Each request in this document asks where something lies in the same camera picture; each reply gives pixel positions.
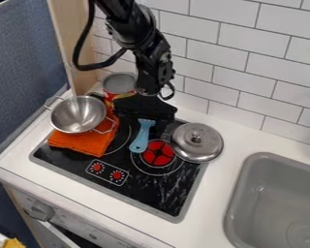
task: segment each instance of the metal can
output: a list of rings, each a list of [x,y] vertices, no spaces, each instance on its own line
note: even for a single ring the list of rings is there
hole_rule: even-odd
[[[134,74],[117,73],[106,77],[103,82],[106,100],[111,102],[117,98],[136,94],[137,76]]]

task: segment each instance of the white countertop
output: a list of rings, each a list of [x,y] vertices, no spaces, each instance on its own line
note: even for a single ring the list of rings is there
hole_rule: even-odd
[[[177,118],[215,128],[225,148],[207,165],[184,220],[173,224],[32,163],[30,152],[52,131],[48,117],[49,112],[44,112],[0,155],[0,180],[89,221],[97,220],[145,247],[158,248],[152,236],[178,248],[233,248],[222,223],[244,160],[257,152],[271,152],[310,165],[309,145],[180,108]]]

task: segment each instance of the lid handle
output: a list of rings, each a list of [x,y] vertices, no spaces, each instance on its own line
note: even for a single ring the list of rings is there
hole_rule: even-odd
[[[193,143],[202,143],[202,136],[199,131],[194,131],[192,133],[191,142]]]

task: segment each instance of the red stove knob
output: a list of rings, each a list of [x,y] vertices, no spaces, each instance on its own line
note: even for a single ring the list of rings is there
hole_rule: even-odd
[[[122,178],[122,172],[117,170],[112,173],[112,178],[115,180],[119,180]]]
[[[93,171],[97,172],[97,171],[101,171],[103,169],[103,165],[101,165],[100,163],[96,163],[92,166]]]

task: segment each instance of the bowl handle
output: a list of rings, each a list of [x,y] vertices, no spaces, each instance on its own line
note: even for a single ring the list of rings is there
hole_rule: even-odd
[[[108,130],[106,130],[106,131],[104,131],[104,132],[101,132],[101,131],[99,131],[99,130],[93,129],[93,131],[95,131],[96,133],[99,133],[99,134],[101,134],[101,135],[104,135],[104,134],[107,134],[107,133],[111,132],[111,131],[113,130],[114,126],[115,126],[117,123],[116,123],[114,120],[112,120],[112,119],[110,119],[110,118],[108,118],[108,117],[106,117],[106,119],[109,120],[110,122],[112,122],[112,125],[111,125],[111,127],[110,127]]]
[[[60,97],[60,96],[53,96],[53,97],[50,97],[48,98],[46,101],[45,101],[45,104],[44,104],[44,108],[51,111],[51,109],[47,106],[47,102],[49,102],[50,100],[52,99],[55,99],[55,98],[58,98],[60,100],[64,100],[64,98]]]

